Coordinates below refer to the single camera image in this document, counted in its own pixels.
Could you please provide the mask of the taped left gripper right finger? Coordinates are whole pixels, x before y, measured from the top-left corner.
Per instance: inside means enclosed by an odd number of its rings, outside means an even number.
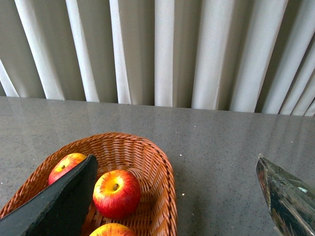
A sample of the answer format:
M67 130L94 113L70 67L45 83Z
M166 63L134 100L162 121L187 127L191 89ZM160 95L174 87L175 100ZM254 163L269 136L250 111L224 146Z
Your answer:
M261 154L256 174L278 235L313 236L315 189Z

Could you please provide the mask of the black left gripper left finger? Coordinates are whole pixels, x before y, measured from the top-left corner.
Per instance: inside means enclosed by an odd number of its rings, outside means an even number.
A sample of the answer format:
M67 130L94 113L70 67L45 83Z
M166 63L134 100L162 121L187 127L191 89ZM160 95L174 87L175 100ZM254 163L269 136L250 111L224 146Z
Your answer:
M78 236L89 211L98 162L90 154L0 221L2 236Z

